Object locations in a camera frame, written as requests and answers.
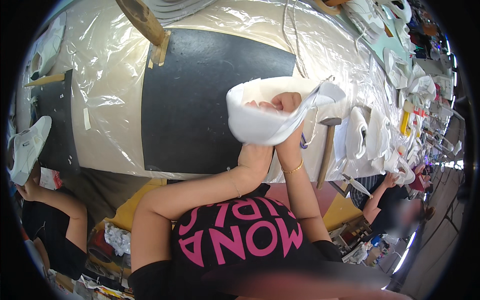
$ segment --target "black t-shirt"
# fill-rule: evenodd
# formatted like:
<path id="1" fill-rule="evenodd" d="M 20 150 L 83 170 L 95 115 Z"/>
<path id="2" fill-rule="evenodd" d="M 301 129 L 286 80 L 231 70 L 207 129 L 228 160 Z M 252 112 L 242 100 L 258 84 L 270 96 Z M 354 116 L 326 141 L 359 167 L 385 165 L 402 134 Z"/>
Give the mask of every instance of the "black t-shirt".
<path id="1" fill-rule="evenodd" d="M 57 191 L 74 196 L 63 187 Z M 87 232 L 90 232 L 94 224 L 88 217 Z M 77 280 L 85 269 L 87 254 L 65 238 L 69 221 L 70 217 L 55 207 L 41 202 L 24 202 L 22 226 L 28 237 L 42 240 L 51 269 Z"/>
<path id="2" fill-rule="evenodd" d="M 310 243 L 293 213 L 266 197 L 190 210 L 179 219 L 170 242 L 172 260 L 148 264 L 128 279 L 136 300 L 235 299 L 201 283 L 203 275 L 219 266 L 305 258 L 342 262 L 333 243 Z"/>
<path id="3" fill-rule="evenodd" d="M 377 207 L 381 209 L 372 223 L 372 230 L 375 233 L 386 233 L 398 226 L 400 217 L 400 204 L 408 199 L 408 191 L 405 186 L 398 185 L 385 190 L 380 198 Z"/>

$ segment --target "hammer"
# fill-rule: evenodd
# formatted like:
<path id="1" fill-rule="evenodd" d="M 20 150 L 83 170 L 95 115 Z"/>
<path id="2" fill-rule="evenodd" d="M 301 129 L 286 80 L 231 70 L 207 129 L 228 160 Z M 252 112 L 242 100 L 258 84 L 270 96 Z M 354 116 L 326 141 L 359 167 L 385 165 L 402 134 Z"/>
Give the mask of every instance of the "hammer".
<path id="1" fill-rule="evenodd" d="M 318 174 L 318 181 L 317 181 L 318 190 L 322 189 L 325 182 L 328 163 L 330 162 L 330 156 L 332 154 L 333 137 L 335 136 L 335 126 L 340 125 L 341 123 L 342 123 L 341 118 L 327 118 L 325 120 L 318 122 L 318 124 L 328 126 L 327 139 L 326 139 L 325 149 L 324 149 L 324 157 L 322 158 L 322 165 L 320 166 L 320 173 Z"/>

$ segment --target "thin bracelet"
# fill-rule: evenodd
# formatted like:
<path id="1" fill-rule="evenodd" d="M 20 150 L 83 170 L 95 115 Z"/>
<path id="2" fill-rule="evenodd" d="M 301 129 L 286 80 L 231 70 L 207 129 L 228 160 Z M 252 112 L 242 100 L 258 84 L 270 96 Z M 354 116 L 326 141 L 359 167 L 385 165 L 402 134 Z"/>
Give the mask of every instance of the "thin bracelet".
<path id="1" fill-rule="evenodd" d="M 296 169 L 291 170 L 291 171 L 285 171 L 285 170 L 283 170 L 283 168 L 282 168 L 282 172 L 283 172 L 284 174 L 295 173 L 295 172 L 297 172 L 298 170 L 300 170 L 300 168 L 301 168 L 302 166 L 303 166 L 303 158 L 301 159 L 300 165 L 299 165 Z"/>
<path id="2" fill-rule="evenodd" d="M 235 189 L 237 190 L 237 193 L 239 194 L 237 198 L 241 198 L 240 191 L 237 188 L 237 185 L 235 184 L 235 181 L 233 180 L 232 175 L 230 174 L 230 167 L 227 167 L 227 171 L 228 171 L 228 174 L 230 175 L 230 179 L 232 180 L 233 186 L 235 187 Z"/>

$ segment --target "pink floor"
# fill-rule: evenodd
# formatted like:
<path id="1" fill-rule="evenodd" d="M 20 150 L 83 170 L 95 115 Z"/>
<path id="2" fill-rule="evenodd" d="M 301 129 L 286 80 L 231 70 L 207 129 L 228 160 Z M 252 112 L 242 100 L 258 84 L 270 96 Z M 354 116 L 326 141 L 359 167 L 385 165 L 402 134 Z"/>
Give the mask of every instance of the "pink floor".
<path id="1" fill-rule="evenodd" d="M 270 189 L 268 190 L 266 196 L 277 199 L 281 203 L 283 203 L 286 207 L 290 208 L 290 203 L 288 202 L 286 184 L 285 183 L 269 183 L 269 184 L 270 184 Z M 320 207 L 320 212 L 322 213 L 322 216 L 324 216 L 338 192 L 328 182 L 325 182 L 321 190 L 317 190 L 316 182 L 312 182 L 312 186 L 313 186 L 313 190 L 315 191 L 315 194 L 317 195 L 317 201 L 318 201 L 318 206 Z"/>

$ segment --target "yellow floor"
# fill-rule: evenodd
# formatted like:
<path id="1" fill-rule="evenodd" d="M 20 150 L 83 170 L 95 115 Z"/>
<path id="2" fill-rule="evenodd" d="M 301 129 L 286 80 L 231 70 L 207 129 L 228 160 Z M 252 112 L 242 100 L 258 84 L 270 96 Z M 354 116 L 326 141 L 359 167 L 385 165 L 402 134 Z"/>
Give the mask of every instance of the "yellow floor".
<path id="1" fill-rule="evenodd" d="M 343 190 L 346 188 L 346 185 L 346 183 L 343 184 Z M 361 210 L 353 205 L 350 198 L 344 198 L 340 193 L 337 193 L 332 204 L 324 215 L 324 223 L 327 230 L 332 231 L 342 227 L 343 222 L 353 220 L 361 216 L 361 214 Z"/>
<path id="2" fill-rule="evenodd" d="M 117 213 L 113 219 L 105 218 L 106 221 L 113 223 L 115 226 L 118 228 L 132 231 L 132 223 L 133 223 L 133 214 L 135 213 L 135 209 L 137 207 L 138 202 L 140 199 L 145 195 L 146 192 L 153 190 L 154 188 L 157 188 L 162 185 L 166 185 L 167 180 L 166 179 L 152 179 L 150 180 L 146 185 L 144 185 L 141 189 L 138 190 L 135 195 L 133 195 L 132 198 L 130 198 L 127 202 L 122 204 L 117 209 Z M 98 223 L 95 226 L 96 230 L 102 230 L 105 229 L 105 225 L 103 222 Z M 117 266 L 115 263 L 104 263 L 95 257 L 88 255 L 88 258 L 97 264 L 100 264 L 107 268 L 108 270 L 112 270 L 114 272 L 120 273 L 120 267 Z M 124 269 L 124 274 L 126 275 L 125 277 L 128 277 L 131 274 L 130 269 Z"/>

